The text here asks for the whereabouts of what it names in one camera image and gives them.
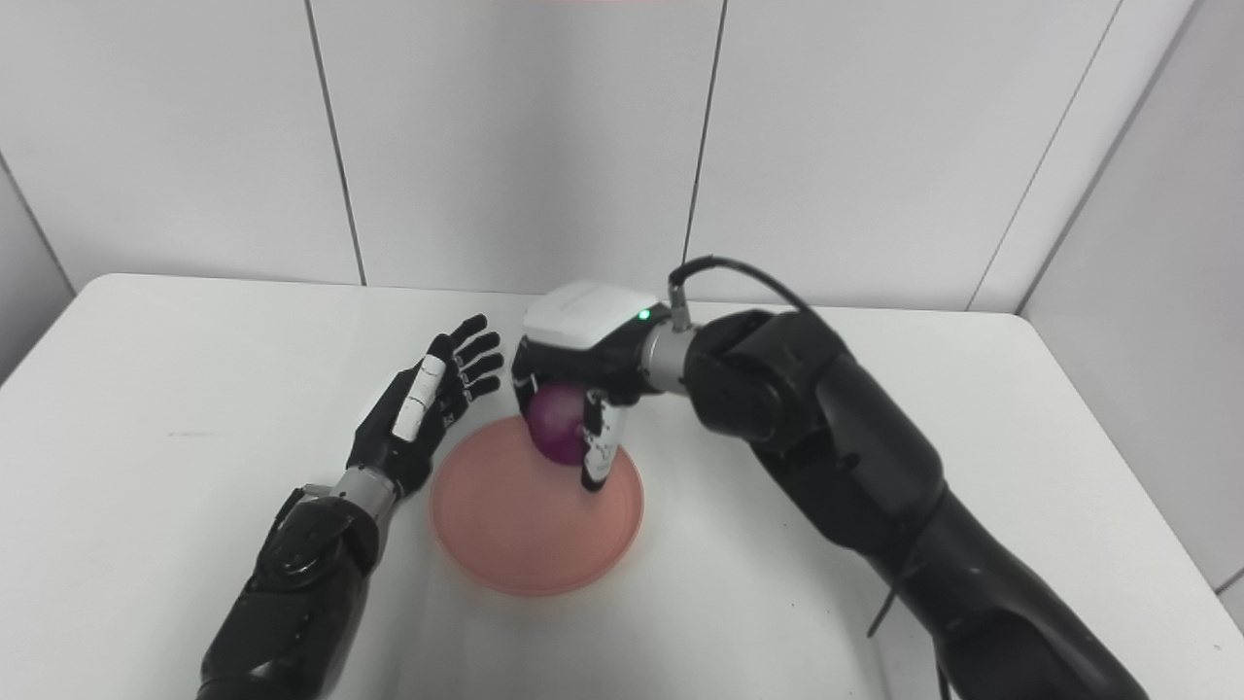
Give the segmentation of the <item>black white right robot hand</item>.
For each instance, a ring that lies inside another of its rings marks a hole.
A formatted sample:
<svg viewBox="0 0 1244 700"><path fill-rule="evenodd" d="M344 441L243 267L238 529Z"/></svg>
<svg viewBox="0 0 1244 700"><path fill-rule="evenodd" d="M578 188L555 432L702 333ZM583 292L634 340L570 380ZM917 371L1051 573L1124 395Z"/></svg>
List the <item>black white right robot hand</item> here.
<svg viewBox="0 0 1244 700"><path fill-rule="evenodd" d="M607 482L628 409L662 394L644 367L644 349L668 320L671 307L652 293L586 280L561 285L526 310L510 366L520 415L534 426L537 390L581 387L583 421L573 456L588 492Z"/></svg>

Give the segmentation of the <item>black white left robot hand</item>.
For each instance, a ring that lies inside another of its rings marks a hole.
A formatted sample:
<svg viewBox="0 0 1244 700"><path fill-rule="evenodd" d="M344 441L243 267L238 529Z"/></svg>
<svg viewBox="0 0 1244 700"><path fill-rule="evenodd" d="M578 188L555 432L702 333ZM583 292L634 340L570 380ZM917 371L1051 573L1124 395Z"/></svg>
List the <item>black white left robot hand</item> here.
<svg viewBox="0 0 1244 700"><path fill-rule="evenodd" d="M450 426L471 403L501 388L501 336L489 329L486 315L437 334L413 367L392 377L360 421L347 467L378 472L396 487L397 499L418 492Z"/></svg>

